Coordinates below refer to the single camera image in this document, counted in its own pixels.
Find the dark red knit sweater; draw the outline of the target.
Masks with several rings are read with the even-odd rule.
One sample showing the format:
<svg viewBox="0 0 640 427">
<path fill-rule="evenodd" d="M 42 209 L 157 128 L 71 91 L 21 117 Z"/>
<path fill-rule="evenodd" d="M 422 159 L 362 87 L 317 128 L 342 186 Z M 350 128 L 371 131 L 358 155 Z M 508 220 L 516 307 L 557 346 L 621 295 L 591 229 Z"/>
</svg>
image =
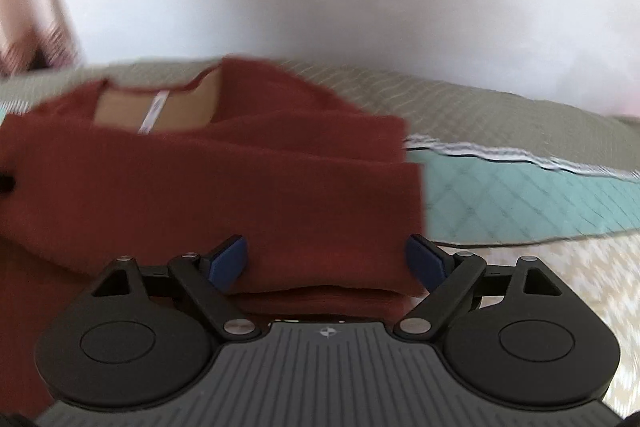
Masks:
<svg viewBox="0 0 640 427">
<path fill-rule="evenodd" d="M 423 293 L 404 256 L 422 229 L 406 125 L 266 62 L 225 58 L 152 94 L 87 82 L 1 125 L 1 407 L 49 396 L 37 338 L 112 260 L 144 265 L 248 244 L 250 313 L 395 321 Z"/>
</svg>

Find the patterned quilted bedspread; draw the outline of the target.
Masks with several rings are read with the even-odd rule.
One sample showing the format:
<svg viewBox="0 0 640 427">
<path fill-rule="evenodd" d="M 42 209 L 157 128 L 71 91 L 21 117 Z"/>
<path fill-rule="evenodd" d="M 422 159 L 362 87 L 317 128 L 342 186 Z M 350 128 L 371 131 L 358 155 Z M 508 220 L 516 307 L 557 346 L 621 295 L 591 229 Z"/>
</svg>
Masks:
<svg viewBox="0 0 640 427">
<path fill-rule="evenodd" d="M 149 132 L 171 90 L 222 60 L 35 72 L 2 87 L 1 124 L 6 116 L 26 114 L 84 83 L 105 79 L 152 94 L 140 127 Z M 634 129 L 571 107 L 446 82 L 259 62 L 328 89 L 368 114 L 402 119 L 406 159 L 421 170 L 422 229 L 413 234 L 448 254 L 471 251 L 491 265 L 514 265 L 523 256 L 548 265 L 608 325 L 620 345 L 620 364 L 604 397 L 567 409 L 525 410 L 466 387 L 435 347 L 402 340 L 393 332 L 427 295 L 415 277 L 423 293 L 395 321 L 250 313 L 233 291 L 246 264 L 226 295 L 248 318 L 247 340 L 222 347 L 201 377 L 171 399 L 133 410 L 89 410 L 52 397 L 38 372 L 35 350 L 58 314 L 106 266 L 35 342 L 34 363 L 49 396 L 47 407 L 34 415 L 1 408 L 3 425 L 638 424 L 639 161 L 590 154 L 602 141 L 619 147 L 637 144 Z M 588 156 L 579 159 L 579 152 Z"/>
</svg>

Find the pink striped curtain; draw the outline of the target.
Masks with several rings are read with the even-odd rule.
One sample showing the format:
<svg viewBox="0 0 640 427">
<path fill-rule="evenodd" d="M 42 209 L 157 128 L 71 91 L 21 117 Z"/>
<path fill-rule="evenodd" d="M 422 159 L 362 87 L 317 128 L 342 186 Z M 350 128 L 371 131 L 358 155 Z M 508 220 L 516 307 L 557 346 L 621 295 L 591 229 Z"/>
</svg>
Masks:
<svg viewBox="0 0 640 427">
<path fill-rule="evenodd" d="M 74 66 L 78 45 L 62 0 L 1 0 L 1 76 Z"/>
</svg>

